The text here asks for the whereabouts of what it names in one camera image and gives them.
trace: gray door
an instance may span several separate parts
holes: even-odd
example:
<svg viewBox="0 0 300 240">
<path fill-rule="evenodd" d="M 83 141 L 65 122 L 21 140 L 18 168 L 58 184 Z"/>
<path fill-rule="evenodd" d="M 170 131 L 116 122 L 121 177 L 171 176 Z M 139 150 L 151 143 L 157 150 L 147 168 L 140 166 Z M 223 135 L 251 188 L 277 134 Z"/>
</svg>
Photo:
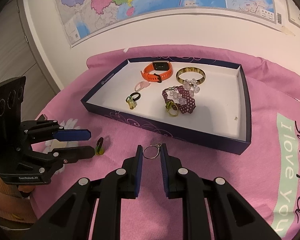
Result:
<svg viewBox="0 0 300 240">
<path fill-rule="evenodd" d="M 55 96 L 36 64 L 19 18 L 17 0 L 10 1 L 0 13 L 0 82 L 26 76 L 21 119 L 34 120 Z"/>
</svg>

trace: beaded bracelet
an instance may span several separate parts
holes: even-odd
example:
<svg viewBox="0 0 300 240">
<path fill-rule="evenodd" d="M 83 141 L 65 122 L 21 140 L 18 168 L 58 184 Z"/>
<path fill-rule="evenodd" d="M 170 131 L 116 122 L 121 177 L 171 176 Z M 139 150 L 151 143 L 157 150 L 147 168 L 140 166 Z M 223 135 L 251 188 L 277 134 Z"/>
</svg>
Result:
<svg viewBox="0 0 300 240">
<path fill-rule="evenodd" d="M 170 91 L 170 96 L 172 96 L 174 99 L 178 99 L 178 103 L 175 103 L 173 99 L 168 99 L 167 91 Z M 162 91 L 163 99 L 166 103 L 166 106 L 171 106 L 174 110 L 179 110 L 182 114 L 189 113 L 191 114 L 193 110 L 195 109 L 195 100 L 190 95 L 190 91 L 186 90 L 183 86 L 174 86 L 170 88 L 166 88 Z"/>
</svg>

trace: yellow beaded ring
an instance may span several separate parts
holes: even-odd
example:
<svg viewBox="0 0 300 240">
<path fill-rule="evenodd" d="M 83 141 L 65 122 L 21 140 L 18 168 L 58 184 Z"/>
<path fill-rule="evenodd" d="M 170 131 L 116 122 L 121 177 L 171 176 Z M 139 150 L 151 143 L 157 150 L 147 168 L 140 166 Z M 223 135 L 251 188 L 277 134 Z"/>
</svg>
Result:
<svg viewBox="0 0 300 240">
<path fill-rule="evenodd" d="M 177 113 L 176 114 L 170 113 L 170 109 L 173 106 L 175 106 L 177 108 Z M 166 103 L 166 109 L 167 109 L 168 114 L 171 115 L 171 116 L 177 116 L 179 114 L 179 109 L 178 109 L 177 105 L 173 101 L 169 101 L 169 102 Z"/>
</svg>

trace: pink ring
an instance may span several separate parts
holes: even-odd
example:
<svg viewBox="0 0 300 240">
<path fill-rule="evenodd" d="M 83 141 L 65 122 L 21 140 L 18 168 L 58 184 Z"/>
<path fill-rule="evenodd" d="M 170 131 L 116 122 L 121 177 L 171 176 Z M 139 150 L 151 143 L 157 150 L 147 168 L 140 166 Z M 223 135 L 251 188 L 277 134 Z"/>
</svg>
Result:
<svg viewBox="0 0 300 240">
<path fill-rule="evenodd" d="M 134 87 L 134 91 L 135 91 L 135 92 L 139 92 L 141 89 L 146 88 L 146 87 L 148 87 L 148 86 L 150 86 L 150 82 L 147 82 L 147 81 L 141 81 L 141 82 L 139 82 L 138 84 L 136 84 L 136 86 Z"/>
</svg>

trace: watch face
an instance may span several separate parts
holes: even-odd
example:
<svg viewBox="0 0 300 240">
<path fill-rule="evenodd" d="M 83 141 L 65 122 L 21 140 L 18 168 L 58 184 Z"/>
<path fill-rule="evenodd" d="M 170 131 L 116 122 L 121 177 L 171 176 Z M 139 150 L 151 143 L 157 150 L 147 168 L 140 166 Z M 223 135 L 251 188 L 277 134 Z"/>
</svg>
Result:
<svg viewBox="0 0 300 240">
<path fill-rule="evenodd" d="M 168 71 L 169 62 L 167 61 L 154 61 L 152 62 L 154 70 Z"/>
</svg>

